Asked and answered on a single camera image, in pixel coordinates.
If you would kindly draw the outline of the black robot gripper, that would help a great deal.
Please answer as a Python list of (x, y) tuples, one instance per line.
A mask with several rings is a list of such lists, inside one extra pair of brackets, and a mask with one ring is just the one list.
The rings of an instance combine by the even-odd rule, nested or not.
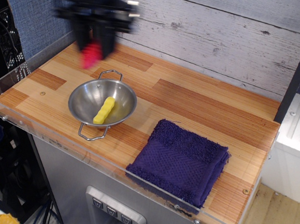
[(55, 14), (73, 23), (73, 32), (79, 50), (90, 43), (90, 26), (93, 39), (100, 47), (102, 59), (115, 49), (115, 31), (131, 32), (132, 23), (139, 17), (139, 2), (122, 0), (55, 0)]

